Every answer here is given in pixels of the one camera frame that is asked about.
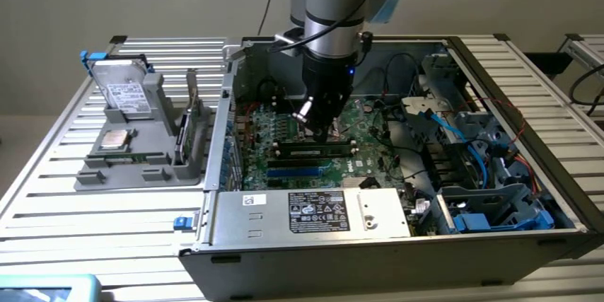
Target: teal object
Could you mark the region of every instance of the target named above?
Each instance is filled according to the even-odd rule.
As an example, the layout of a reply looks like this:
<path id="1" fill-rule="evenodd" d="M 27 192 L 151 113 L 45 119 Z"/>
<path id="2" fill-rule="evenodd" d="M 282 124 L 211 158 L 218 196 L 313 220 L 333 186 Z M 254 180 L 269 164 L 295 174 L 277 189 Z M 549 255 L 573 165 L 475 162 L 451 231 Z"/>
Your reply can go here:
<path id="1" fill-rule="evenodd" d="M 65 290 L 69 291 L 65 302 L 99 302 L 101 300 L 101 284 L 90 274 L 0 275 L 0 294 L 6 293 L 5 289 L 39 289 L 42 293 Z"/>

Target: hard drive label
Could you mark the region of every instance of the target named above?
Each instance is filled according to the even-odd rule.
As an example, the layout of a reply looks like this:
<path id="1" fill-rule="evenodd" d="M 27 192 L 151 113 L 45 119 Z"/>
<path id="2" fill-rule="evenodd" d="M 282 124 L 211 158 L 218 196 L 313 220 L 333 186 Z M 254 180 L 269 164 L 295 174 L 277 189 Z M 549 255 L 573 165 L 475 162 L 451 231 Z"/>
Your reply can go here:
<path id="1" fill-rule="evenodd" d="M 343 192 L 290 192 L 289 230 L 293 233 L 350 231 Z"/>
<path id="2" fill-rule="evenodd" d="M 150 107 L 138 83 L 107 84 L 106 89 L 122 113 L 149 113 Z"/>

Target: blue cable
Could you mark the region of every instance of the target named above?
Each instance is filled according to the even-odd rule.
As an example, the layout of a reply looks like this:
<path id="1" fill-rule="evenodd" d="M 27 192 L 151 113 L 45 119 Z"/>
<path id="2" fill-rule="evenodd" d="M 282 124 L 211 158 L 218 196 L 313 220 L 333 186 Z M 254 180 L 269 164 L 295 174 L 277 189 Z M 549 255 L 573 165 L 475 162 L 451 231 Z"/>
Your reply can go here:
<path id="1" fill-rule="evenodd" d="M 446 122 L 435 114 L 431 114 L 430 118 L 435 121 L 435 123 L 438 123 L 442 126 L 442 128 L 445 128 L 446 130 L 453 132 L 459 137 L 459 139 L 463 143 L 467 142 L 467 140 L 465 139 L 463 133 L 458 129 L 451 127 L 449 124 L 446 124 Z M 479 171 L 482 172 L 482 189 L 483 189 L 483 188 L 486 188 L 486 179 L 489 178 L 487 173 L 486 173 L 486 167 L 483 166 L 483 162 L 482 162 L 482 159 L 479 158 L 478 152 L 475 151 L 475 149 L 473 148 L 473 146 L 470 144 L 467 144 L 467 151 L 471 154 L 471 156 L 474 157 L 475 161 L 478 162 Z"/>

